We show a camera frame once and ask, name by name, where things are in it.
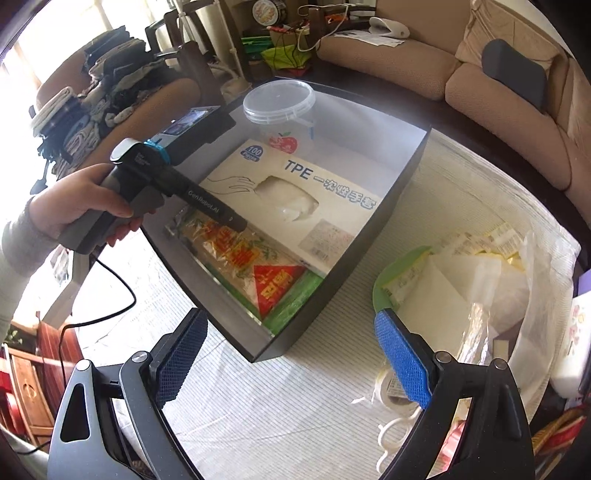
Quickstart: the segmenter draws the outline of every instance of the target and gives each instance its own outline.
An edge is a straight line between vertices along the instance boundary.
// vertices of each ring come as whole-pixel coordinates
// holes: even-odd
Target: plastic tub
[[[316,94],[299,80],[276,80],[251,91],[244,113],[260,126],[260,140],[289,154],[306,155],[314,140]]]

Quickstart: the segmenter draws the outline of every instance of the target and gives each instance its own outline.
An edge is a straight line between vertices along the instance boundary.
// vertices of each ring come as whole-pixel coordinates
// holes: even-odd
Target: sofa cushion
[[[514,11],[493,0],[474,0],[456,58],[480,67],[482,50],[495,38],[502,38],[519,53],[542,65],[546,74],[554,58],[564,55],[556,42]]]
[[[556,123],[564,130],[568,130],[569,128],[570,107],[573,101],[573,78],[574,69],[570,68],[569,65],[566,80],[564,81],[562,97],[560,99],[560,108],[558,109],[558,115],[556,116]]]
[[[591,158],[591,85],[575,59],[570,59],[569,73],[572,76],[572,85],[565,88],[565,91],[572,93],[565,130],[583,154]]]
[[[550,116],[556,120],[560,112],[562,95],[566,85],[566,77],[569,73],[569,58],[564,52],[554,58],[548,73],[548,88],[546,91],[546,109]]]
[[[470,17],[470,0],[378,0],[375,15],[403,23],[413,40],[453,55]]]
[[[591,226],[591,157],[585,155],[574,142],[562,131],[564,144],[569,152],[572,180],[566,190],[566,196],[577,207],[587,225]]]
[[[446,85],[449,105],[508,144],[554,187],[570,184],[569,156],[549,115],[541,114],[502,83],[487,77],[480,68],[465,63]]]
[[[460,64],[453,55],[415,40],[388,47],[352,38],[326,37],[320,43],[318,56],[396,83],[432,100],[443,99],[445,84]]]

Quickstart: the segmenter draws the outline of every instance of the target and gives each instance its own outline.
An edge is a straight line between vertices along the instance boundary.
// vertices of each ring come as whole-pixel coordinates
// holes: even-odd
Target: red triangle label
[[[264,319],[306,268],[301,265],[255,265],[253,270],[259,312]]]

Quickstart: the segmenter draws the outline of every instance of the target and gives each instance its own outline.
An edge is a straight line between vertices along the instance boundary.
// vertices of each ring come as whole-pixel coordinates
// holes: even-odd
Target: blue gripper pad
[[[155,402],[162,408],[168,401],[177,398],[193,362],[207,337],[207,311],[194,309],[179,324],[167,339],[166,351],[157,369]]]
[[[396,372],[408,399],[417,402],[424,410],[431,401],[425,366],[386,310],[378,312],[374,326],[379,345]]]

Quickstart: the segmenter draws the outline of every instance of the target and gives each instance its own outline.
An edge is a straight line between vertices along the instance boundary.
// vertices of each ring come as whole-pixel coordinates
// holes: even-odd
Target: green plate
[[[374,290],[372,292],[372,301],[374,303],[375,313],[378,313],[383,309],[398,310],[399,305],[393,305],[390,300],[390,296],[382,289],[386,283],[390,282],[393,278],[396,278],[402,274],[405,270],[409,269],[416,260],[423,255],[425,252],[431,250],[431,247],[418,247],[411,250],[409,253],[399,258],[394,263],[388,265],[378,275],[374,282]]]

